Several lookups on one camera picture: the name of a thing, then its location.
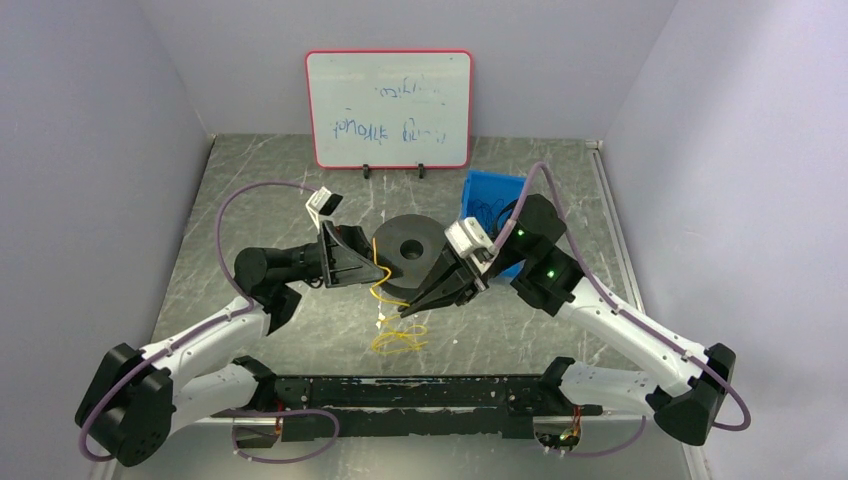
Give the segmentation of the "black cable spool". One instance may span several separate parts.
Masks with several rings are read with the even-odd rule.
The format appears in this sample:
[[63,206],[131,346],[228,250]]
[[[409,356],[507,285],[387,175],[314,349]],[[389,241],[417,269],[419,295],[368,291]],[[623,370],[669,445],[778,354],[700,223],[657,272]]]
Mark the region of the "black cable spool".
[[419,214],[404,214],[381,224],[375,231],[378,264],[392,274],[381,286],[390,296],[411,300],[439,257],[445,243],[445,226]]

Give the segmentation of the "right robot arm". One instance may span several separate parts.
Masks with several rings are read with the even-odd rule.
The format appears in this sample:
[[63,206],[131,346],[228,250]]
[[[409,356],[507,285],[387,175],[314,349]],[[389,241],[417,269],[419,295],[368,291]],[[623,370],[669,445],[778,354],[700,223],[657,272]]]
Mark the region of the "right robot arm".
[[575,255],[558,247],[567,227],[544,196],[517,201],[502,232],[506,240],[496,246],[473,219],[451,224],[442,252],[399,314],[465,305],[492,278],[519,265],[510,285],[526,305],[581,326],[639,368],[626,372],[556,360],[549,371],[557,398],[569,406],[649,415],[672,438],[704,445],[731,393],[735,352],[721,343],[705,347],[632,310]]

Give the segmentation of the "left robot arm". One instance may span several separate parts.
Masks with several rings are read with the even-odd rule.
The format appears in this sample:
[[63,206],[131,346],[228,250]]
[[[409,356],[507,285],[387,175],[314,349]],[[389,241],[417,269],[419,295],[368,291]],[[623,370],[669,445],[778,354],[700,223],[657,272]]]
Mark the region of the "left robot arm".
[[135,466],[207,416],[290,413],[277,396],[276,374],[260,361],[243,356],[217,371],[212,366],[294,316],[301,295],[291,283],[331,288],[382,280],[376,245],[358,226],[325,220],[313,243],[243,249],[232,278],[238,295],[227,306],[159,342],[122,343],[104,355],[75,416],[81,453]]

